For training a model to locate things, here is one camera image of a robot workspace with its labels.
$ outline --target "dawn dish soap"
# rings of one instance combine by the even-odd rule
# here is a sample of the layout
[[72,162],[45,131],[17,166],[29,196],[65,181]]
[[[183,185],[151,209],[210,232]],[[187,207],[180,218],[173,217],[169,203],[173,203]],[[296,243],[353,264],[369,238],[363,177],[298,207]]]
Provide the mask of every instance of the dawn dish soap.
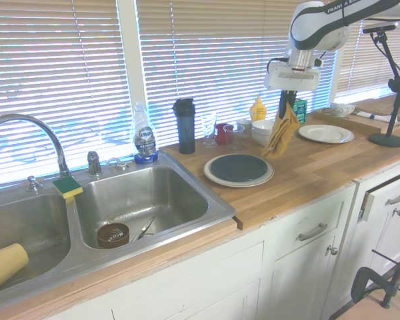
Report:
[[141,102],[136,102],[133,115],[135,134],[133,142],[136,146],[135,162],[150,163],[157,160],[154,132],[148,123],[148,116]]

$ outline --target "red cup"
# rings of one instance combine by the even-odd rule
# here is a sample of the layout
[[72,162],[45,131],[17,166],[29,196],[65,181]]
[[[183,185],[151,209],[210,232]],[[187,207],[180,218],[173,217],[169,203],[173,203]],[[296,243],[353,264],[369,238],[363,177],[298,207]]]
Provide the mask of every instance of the red cup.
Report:
[[215,140],[218,145],[226,145],[227,144],[227,136],[225,135],[224,126],[227,123],[218,123],[216,125],[216,129],[218,133],[216,134]]

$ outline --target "sink basin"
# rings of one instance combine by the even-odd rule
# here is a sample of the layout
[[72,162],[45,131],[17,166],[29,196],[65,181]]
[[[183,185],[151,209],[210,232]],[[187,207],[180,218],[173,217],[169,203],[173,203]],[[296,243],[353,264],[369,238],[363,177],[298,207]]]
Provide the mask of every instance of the sink basin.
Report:
[[155,217],[148,234],[158,234],[204,215],[208,203],[175,170],[152,167],[95,181],[75,198],[84,242],[96,249],[97,231],[110,223],[129,227],[129,240]]
[[58,195],[40,195],[0,206],[0,249],[19,243],[29,264],[0,290],[38,277],[56,267],[70,250],[65,200]]
[[[36,296],[78,277],[130,259],[230,219],[234,209],[160,151],[153,163],[128,162],[124,171],[103,166],[103,174],[72,172],[83,193],[64,200],[46,177],[39,194],[26,182],[0,189],[0,248],[20,243],[29,265],[0,288],[0,308]],[[100,249],[97,230],[107,223],[129,227],[129,238],[155,217],[149,237],[114,249]]]

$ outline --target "black water bottle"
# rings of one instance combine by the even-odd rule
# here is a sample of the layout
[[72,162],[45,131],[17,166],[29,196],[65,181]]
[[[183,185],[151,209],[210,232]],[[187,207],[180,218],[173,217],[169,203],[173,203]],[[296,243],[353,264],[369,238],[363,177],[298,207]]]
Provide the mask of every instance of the black water bottle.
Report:
[[179,152],[189,155],[195,151],[193,99],[178,99],[173,105],[178,124]]

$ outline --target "stacked plates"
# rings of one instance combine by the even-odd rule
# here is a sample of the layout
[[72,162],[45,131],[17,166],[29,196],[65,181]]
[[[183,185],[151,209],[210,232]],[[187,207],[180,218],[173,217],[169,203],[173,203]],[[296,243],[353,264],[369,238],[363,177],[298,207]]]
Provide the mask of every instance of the stacked plates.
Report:
[[204,173],[213,182],[227,187],[253,187],[274,175],[271,165],[253,155],[222,155],[206,163]]
[[354,133],[334,125],[306,125],[299,129],[304,138],[326,143],[346,143],[354,140]]

